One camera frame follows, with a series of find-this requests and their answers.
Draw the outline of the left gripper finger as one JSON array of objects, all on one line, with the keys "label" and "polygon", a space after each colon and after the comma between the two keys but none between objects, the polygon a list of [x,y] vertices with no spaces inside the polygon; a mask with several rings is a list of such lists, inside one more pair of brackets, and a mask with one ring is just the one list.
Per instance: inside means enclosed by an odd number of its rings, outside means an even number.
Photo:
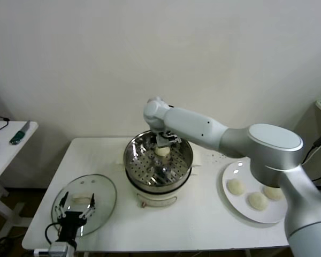
[{"label": "left gripper finger", "polygon": [[92,215],[92,213],[95,211],[95,194],[93,193],[91,195],[90,203],[87,206],[87,209],[80,215],[81,219],[87,219]]},{"label": "left gripper finger", "polygon": [[61,200],[59,201],[59,204],[55,205],[55,207],[54,207],[54,211],[55,211],[57,219],[61,219],[61,218],[66,217],[64,206],[65,206],[65,202],[67,200],[67,197],[68,197],[68,191],[61,198]]}]

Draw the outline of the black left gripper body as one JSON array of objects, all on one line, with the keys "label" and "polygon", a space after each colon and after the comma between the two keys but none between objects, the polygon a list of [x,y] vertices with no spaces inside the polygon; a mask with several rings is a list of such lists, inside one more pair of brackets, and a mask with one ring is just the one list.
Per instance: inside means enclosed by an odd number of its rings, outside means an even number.
[{"label": "black left gripper body", "polygon": [[60,225],[60,234],[57,241],[75,242],[78,230],[87,223],[87,218],[81,215],[82,212],[80,211],[66,211],[64,217],[61,216],[57,219]]}]

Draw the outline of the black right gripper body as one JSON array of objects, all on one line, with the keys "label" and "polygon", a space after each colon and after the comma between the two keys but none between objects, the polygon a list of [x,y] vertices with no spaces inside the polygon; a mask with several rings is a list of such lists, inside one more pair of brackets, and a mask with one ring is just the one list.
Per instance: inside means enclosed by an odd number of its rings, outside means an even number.
[{"label": "black right gripper body", "polygon": [[163,137],[163,133],[159,132],[156,133],[156,142],[158,147],[168,147],[169,146],[169,141],[167,137]]}]

